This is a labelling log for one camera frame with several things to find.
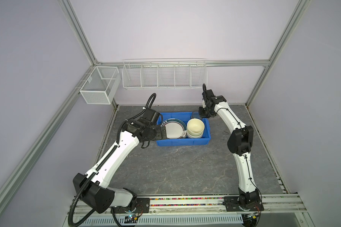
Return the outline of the aluminium mounting rail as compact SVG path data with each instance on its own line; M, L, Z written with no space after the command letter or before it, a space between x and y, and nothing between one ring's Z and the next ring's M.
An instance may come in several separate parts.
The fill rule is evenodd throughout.
M140 196L150 198L149 213L115 214L114 209L93 213L84 221L84 227L111 227L119 222L124 227L147 226L208 226L244 225L262 227L268 221L273 225L286 217L289 226L313 227L314 223L298 194L264 194L264 211L227 212L222 204L225 196L186 195Z

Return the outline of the green rimmed white plate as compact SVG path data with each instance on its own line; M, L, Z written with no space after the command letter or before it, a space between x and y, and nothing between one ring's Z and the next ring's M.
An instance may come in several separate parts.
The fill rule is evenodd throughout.
M186 124L180 119L166 119L161 123L161 127L165 127L167 139L186 138L187 127Z

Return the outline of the amber glass cup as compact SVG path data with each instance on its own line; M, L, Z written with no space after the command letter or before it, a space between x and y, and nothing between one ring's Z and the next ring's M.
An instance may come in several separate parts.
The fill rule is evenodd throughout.
M199 119L199 120L202 120L203 118L199 115L199 112L198 111L193 111L191 113L191 119Z

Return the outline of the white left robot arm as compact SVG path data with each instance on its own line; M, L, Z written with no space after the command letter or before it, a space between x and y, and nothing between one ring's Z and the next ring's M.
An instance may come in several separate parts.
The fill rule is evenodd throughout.
M134 210L137 195L125 188L111 188L110 182L122 162L138 144L165 139L167 133L164 126L124 121L117 132L116 141L105 155L86 174L78 173L74 177L78 198L97 213L103 213L110 207Z

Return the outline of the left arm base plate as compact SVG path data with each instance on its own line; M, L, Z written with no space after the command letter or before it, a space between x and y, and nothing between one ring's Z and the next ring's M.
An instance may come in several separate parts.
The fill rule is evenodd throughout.
M150 198L141 197L137 198L130 207L115 207L115 214L131 214L131 213L149 213L150 210Z

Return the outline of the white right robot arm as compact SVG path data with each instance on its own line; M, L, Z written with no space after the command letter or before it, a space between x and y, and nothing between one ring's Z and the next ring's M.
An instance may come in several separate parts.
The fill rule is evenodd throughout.
M251 150L253 146L254 129L243 123L231 110L221 96L204 98L199 115L203 118L220 116L230 131L227 147L233 154L239 179L238 206L243 211L256 208L264 210L259 188L256 186L251 167Z

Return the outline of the cream white bowl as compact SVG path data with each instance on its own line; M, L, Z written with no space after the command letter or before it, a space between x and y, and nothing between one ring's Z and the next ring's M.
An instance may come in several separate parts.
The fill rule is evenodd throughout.
M202 138L202 135L199 135L199 136L187 135L187 137L190 139L200 139L200 138Z

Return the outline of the light green bowl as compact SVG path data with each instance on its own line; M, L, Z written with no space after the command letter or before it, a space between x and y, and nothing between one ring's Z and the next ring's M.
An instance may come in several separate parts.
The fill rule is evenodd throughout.
M201 132L192 132L192 131L187 131L187 135L192 135L192 136L199 136L199 135L203 135L203 131Z

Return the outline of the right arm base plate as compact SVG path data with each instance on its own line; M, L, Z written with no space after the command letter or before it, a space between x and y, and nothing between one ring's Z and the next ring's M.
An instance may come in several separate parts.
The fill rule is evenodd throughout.
M232 211L264 211L260 200L247 199L243 196L225 196L222 204L227 212Z

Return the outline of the bowls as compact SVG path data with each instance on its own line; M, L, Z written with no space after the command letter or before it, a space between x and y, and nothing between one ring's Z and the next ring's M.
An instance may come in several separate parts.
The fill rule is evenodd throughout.
M205 129L205 124L202 120L193 118L190 119L187 123L187 131L190 131L192 133L201 133Z

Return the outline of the small white mesh basket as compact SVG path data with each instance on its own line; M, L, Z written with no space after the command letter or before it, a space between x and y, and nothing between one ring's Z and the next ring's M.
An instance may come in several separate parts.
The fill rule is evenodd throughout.
M121 81L118 67L95 66L80 93L87 104L111 105Z

